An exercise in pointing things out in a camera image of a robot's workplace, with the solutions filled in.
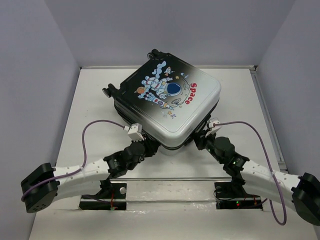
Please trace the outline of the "black kids suitcase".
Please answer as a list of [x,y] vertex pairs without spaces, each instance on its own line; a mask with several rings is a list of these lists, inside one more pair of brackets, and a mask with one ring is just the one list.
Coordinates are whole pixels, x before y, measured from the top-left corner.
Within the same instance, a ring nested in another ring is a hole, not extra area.
[[171,53],[153,49],[148,61],[103,93],[128,124],[171,151],[188,144],[216,108],[221,84],[214,77]]

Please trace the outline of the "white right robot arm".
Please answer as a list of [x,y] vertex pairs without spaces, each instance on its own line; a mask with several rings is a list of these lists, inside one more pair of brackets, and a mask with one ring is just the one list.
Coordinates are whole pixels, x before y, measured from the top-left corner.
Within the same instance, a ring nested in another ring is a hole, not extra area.
[[244,193],[265,197],[284,204],[303,220],[320,224],[320,182],[310,173],[294,175],[270,170],[236,152],[227,137],[202,130],[193,135],[198,150],[207,150],[231,176],[230,190],[235,196]]

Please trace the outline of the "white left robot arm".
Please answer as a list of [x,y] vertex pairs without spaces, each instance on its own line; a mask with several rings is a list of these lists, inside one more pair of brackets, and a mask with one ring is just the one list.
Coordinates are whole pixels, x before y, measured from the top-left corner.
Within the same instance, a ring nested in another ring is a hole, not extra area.
[[113,179],[132,171],[145,158],[154,156],[160,144],[153,140],[132,142],[121,151],[91,163],[53,167],[43,163],[21,182],[21,201],[28,214],[44,210],[53,202],[81,195],[104,198]]

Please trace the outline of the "white foreground platform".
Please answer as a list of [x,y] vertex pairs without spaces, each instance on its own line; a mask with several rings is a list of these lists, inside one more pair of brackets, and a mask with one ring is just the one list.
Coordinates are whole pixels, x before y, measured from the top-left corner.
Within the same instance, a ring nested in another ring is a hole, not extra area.
[[129,181],[126,210],[81,210],[60,200],[37,213],[32,240],[315,240],[314,227],[287,211],[280,226],[270,207],[218,210],[212,181]]

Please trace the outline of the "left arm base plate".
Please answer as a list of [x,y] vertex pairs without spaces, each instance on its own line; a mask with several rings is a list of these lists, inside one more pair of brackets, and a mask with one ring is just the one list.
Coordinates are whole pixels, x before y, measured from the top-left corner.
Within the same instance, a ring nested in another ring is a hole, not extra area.
[[81,210],[125,211],[127,209],[127,182],[101,181],[100,191],[82,195],[78,207]]

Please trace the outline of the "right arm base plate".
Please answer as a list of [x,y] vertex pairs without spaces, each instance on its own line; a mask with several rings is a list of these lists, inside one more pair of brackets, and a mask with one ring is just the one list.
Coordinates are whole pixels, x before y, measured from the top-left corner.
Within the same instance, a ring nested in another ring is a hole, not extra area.
[[213,197],[217,210],[263,210],[264,200],[244,189],[244,180],[231,178],[214,182]]

